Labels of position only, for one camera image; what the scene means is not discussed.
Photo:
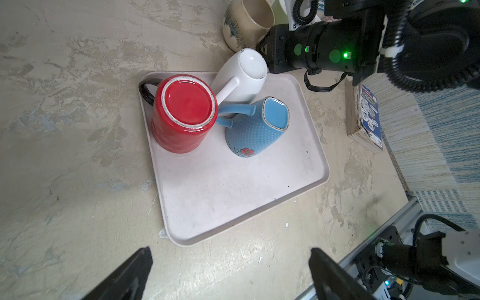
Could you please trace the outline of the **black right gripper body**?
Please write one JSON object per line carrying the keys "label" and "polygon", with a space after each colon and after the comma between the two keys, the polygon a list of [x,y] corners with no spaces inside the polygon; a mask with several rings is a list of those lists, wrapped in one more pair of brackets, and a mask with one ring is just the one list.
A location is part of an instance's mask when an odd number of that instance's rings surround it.
{"label": "black right gripper body", "polygon": [[256,45],[270,73],[297,69],[355,74],[375,62],[375,35],[360,23],[314,23],[290,31],[273,26]]}

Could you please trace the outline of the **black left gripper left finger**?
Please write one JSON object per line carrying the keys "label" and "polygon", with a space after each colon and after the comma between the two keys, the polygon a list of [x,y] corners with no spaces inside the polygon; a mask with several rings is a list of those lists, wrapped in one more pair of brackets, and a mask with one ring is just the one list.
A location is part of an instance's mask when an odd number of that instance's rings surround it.
{"label": "black left gripper left finger", "polygon": [[90,291],[84,300],[141,300],[153,265],[149,246],[132,256]]}

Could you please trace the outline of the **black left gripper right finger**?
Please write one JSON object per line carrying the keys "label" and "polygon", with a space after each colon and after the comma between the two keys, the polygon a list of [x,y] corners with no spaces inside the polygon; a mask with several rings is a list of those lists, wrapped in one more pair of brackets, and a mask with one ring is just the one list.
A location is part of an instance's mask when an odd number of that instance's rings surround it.
{"label": "black left gripper right finger", "polygon": [[375,298],[318,247],[311,249],[309,268],[319,300],[374,300]]}

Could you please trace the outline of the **beige ceramic teapot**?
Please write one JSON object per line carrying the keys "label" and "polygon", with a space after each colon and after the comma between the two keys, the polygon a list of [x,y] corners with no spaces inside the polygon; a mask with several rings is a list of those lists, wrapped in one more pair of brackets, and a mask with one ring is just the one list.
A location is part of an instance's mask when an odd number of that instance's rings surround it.
{"label": "beige ceramic teapot", "polygon": [[255,49],[275,25],[275,15],[268,1],[234,0],[224,14],[222,33],[228,47],[235,53]]}

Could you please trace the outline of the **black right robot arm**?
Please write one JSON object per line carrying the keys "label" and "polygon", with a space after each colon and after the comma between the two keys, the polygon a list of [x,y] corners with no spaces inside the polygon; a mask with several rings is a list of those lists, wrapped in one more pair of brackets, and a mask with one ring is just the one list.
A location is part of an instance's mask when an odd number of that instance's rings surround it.
{"label": "black right robot arm", "polygon": [[480,87],[478,1],[287,1],[288,23],[256,45],[271,73],[336,71],[361,84],[384,73],[410,93]]}

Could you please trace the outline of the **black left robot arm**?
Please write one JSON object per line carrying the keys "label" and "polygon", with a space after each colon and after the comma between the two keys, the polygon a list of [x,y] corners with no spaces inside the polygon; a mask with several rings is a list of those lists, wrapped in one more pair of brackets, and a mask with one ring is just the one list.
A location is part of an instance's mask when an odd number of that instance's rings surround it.
{"label": "black left robot arm", "polygon": [[381,234],[356,260],[358,283],[324,251],[311,250],[309,269],[320,300],[371,300],[375,269],[446,296],[480,297],[480,232],[468,231],[435,214],[420,216],[410,245]]}

